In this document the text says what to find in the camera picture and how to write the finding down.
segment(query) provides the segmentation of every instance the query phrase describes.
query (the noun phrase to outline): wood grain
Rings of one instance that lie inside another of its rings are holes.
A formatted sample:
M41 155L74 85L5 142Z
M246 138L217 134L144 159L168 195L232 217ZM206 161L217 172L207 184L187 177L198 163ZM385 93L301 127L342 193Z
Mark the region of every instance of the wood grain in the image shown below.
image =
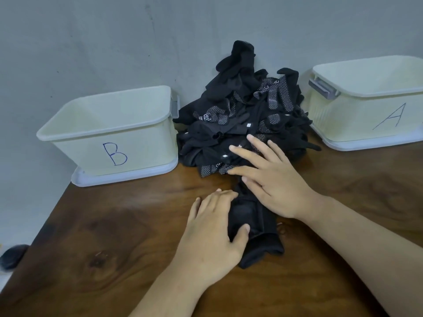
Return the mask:
M423 246L423 142L322 147L296 164L312 188ZM126 317L171 261L195 197L233 183L178 165L135 181L70 184L0 294L0 316ZM235 268L204 293L194 316L386 316L324 241L299 221L280 221L285 255Z

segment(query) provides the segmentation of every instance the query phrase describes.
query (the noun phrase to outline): wall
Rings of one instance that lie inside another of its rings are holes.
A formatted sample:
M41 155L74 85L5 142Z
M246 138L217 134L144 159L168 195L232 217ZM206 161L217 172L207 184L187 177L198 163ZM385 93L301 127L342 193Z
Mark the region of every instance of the wall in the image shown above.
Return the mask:
M234 40L256 68L423 57L423 0L1 0L0 243L31 243L75 165L36 131L80 96L169 85L184 104Z

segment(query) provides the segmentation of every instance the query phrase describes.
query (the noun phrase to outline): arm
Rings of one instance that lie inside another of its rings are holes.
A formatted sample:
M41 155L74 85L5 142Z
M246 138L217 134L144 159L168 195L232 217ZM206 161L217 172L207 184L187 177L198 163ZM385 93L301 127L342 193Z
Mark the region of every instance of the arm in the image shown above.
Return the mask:
M171 264L156 279L130 317L189 317L203 292L241 260L250 227L228 238L230 202L238 194L218 189L194 202Z
M309 225L354 269L391 317L423 316L423 248L313 191L279 147L248 136L263 154L231 151L256 168L228 171L280 216Z

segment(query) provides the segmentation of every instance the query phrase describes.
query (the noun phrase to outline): gray latch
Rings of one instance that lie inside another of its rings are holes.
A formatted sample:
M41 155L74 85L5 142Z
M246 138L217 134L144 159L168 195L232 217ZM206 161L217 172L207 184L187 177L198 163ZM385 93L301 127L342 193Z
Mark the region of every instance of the gray latch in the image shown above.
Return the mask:
M308 80L308 84L318 93L323 95L327 100L333 100L338 95L341 94L338 90L336 90L334 87L327 84L325 81L323 81L320 78L316 78L316 79L310 78Z
M176 101L172 101L171 99L171 116L172 119L179 118L179 110L181 109L181 101L179 100L179 96L176 96Z

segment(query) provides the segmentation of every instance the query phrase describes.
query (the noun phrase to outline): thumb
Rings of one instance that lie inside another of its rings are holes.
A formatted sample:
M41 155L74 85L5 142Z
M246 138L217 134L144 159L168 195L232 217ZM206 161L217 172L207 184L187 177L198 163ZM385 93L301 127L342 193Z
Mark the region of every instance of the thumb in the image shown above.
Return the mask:
M244 253L245 247L248 242L248 234L250 232L250 225L244 224L239 229L238 232L232 241L232 246L235 248L236 252L241 257Z

